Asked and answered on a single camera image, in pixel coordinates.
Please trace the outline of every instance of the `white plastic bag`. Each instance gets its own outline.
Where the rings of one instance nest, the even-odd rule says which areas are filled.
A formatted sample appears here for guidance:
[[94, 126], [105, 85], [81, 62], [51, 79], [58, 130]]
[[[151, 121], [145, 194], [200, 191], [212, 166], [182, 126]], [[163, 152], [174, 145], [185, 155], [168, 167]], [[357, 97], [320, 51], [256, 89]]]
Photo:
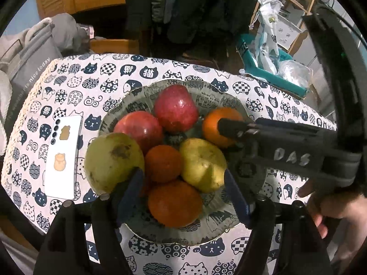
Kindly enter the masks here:
[[278, 21], [278, 13], [283, 4], [279, 0], [258, 0], [260, 8], [257, 12], [256, 19], [259, 20], [255, 38], [256, 60], [258, 67], [276, 74], [279, 66], [279, 50], [276, 42], [276, 22]]
[[313, 70], [293, 60], [285, 60], [279, 63], [277, 75], [295, 85], [308, 88]]

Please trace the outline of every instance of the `brown sticker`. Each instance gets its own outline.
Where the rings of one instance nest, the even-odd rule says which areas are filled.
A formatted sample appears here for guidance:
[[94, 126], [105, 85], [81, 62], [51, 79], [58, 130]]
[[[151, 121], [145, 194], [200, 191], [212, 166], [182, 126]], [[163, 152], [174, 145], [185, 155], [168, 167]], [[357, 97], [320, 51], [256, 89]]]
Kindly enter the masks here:
[[61, 129], [60, 140], [67, 140], [70, 134], [70, 126], [64, 126]]
[[58, 172], [62, 172], [65, 169], [67, 162], [65, 160], [65, 153], [57, 153], [55, 155], [54, 169]]

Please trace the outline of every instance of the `human hand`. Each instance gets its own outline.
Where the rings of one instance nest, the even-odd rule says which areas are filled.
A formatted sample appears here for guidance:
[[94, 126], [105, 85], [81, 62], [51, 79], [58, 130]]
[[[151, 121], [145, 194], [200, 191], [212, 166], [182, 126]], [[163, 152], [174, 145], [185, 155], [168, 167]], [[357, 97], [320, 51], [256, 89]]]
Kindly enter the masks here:
[[[298, 190], [298, 196], [305, 197], [312, 192], [314, 185], [308, 180]], [[334, 193], [322, 198], [312, 193], [306, 207], [322, 238], [326, 237], [328, 231], [322, 223], [323, 217], [345, 218], [348, 221], [344, 242], [335, 256], [351, 261], [367, 237], [367, 199], [356, 191]]]

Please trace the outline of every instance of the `yellow pear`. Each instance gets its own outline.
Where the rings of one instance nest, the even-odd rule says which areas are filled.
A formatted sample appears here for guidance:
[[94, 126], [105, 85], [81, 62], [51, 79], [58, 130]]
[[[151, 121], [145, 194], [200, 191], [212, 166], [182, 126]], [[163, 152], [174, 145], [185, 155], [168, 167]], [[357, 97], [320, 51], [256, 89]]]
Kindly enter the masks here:
[[200, 138], [189, 138], [180, 145], [183, 158], [182, 178], [203, 193], [224, 185], [227, 161], [222, 151]]
[[88, 146], [84, 171], [92, 189], [100, 195], [111, 193], [117, 183], [128, 180], [136, 166], [144, 171], [138, 143], [124, 133], [110, 133]]

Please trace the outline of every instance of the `tablecloth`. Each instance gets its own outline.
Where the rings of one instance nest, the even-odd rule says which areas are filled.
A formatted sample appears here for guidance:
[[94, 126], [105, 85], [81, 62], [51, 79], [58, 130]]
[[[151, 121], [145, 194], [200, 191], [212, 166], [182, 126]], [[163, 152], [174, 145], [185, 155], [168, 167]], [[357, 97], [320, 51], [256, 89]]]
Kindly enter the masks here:
[[[98, 135], [103, 117], [129, 91], [168, 78], [210, 82], [218, 90], [236, 96], [254, 120], [264, 117], [336, 128], [312, 108], [251, 77], [138, 55], [85, 54], [57, 59], [47, 67], [23, 105], [10, 137], [2, 172], [3, 187], [30, 222], [46, 233], [64, 201], [43, 192], [54, 120], [63, 116], [83, 116], [77, 146], [74, 201], [93, 201], [97, 195], [85, 178], [83, 162], [89, 143]], [[268, 168], [261, 193], [275, 202], [290, 204], [298, 198], [298, 188], [305, 181], [298, 175]], [[85, 231], [89, 256], [92, 261], [98, 261], [90, 224], [85, 225]], [[117, 235], [135, 274], [217, 275], [232, 274], [250, 232], [239, 224], [215, 241], [200, 246], [158, 245], [135, 236], [125, 225]], [[278, 225], [268, 257], [270, 274], [278, 255], [280, 232]]]

